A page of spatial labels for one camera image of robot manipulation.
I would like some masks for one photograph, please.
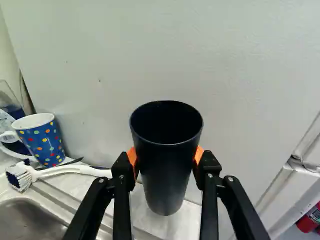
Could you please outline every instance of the cup rim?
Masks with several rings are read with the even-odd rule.
[[[11,127],[15,130],[26,130],[26,129],[33,129],[40,126],[43,126],[45,124],[50,123],[53,121],[55,116],[52,113],[36,113],[28,116],[21,117],[17,120],[15,120]],[[24,121],[31,121],[37,119],[37,122],[34,124],[25,124]]]
[[[184,141],[181,141],[181,142],[175,142],[175,143],[159,143],[159,142],[154,142],[154,141],[151,141],[151,140],[148,140],[146,139],[145,137],[141,136],[140,134],[138,134],[136,131],[135,131],[135,128],[133,127],[133,124],[132,124],[132,120],[133,120],[133,115],[137,112],[137,110],[139,110],[140,108],[143,108],[145,107],[145,105],[149,105],[149,104],[154,104],[154,103],[158,103],[158,102],[175,102],[175,103],[179,103],[179,104],[182,104],[182,105],[185,105],[185,106],[188,106],[189,108],[193,109],[197,114],[198,116],[200,117],[200,120],[201,120],[201,126],[199,126],[199,129],[197,131],[197,133],[192,136],[191,138],[189,139],[186,139]],[[147,142],[147,143],[150,143],[150,144],[153,144],[153,145],[158,145],[158,146],[177,146],[177,145],[182,145],[184,143],[187,143],[187,142],[191,142],[193,139],[197,138],[199,136],[199,134],[201,134],[202,132],[202,129],[204,127],[204,119],[202,117],[202,115],[200,114],[200,112],[193,106],[185,103],[185,102],[182,102],[182,101],[176,101],[176,100],[156,100],[156,101],[149,101],[149,102],[146,102],[140,106],[138,106],[133,112],[132,114],[130,115],[130,119],[129,119],[129,125],[130,125],[130,129],[132,131],[133,134],[135,134],[136,136],[138,136],[141,140]]]

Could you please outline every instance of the mug handle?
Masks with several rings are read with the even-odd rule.
[[[18,134],[15,131],[5,131],[4,133],[0,134],[0,141],[11,144],[19,140],[20,142],[21,139],[18,137]]]

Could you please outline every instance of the dish brush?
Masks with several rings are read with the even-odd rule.
[[[32,166],[28,166],[25,162],[20,161],[15,165],[6,168],[5,174],[11,187],[20,193],[26,191],[32,183],[38,178],[45,178],[49,176],[77,173],[83,175],[91,175],[96,177],[112,178],[111,170],[96,169],[88,165],[71,164],[64,166],[56,166],[45,170],[35,170]]]

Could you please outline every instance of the refrigerator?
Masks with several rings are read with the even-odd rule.
[[[320,201],[320,115],[256,204],[271,239],[320,239],[296,222]]]

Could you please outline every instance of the kitchen utensil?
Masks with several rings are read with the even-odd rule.
[[[11,136],[20,140],[45,167],[54,167],[65,159],[61,134],[52,113],[25,116],[11,126],[15,131],[0,134],[0,139]]]
[[[109,169],[95,169],[87,165],[79,164],[58,166],[37,171],[32,166],[25,165],[24,161],[20,161],[15,165],[7,167],[5,170],[6,178],[11,187],[20,193],[26,191],[38,178],[45,178],[64,173],[76,173],[96,177],[106,177],[109,179],[112,178],[112,173]]]
[[[184,200],[203,119],[186,103],[152,101],[132,113],[130,128],[147,204],[171,215]]]

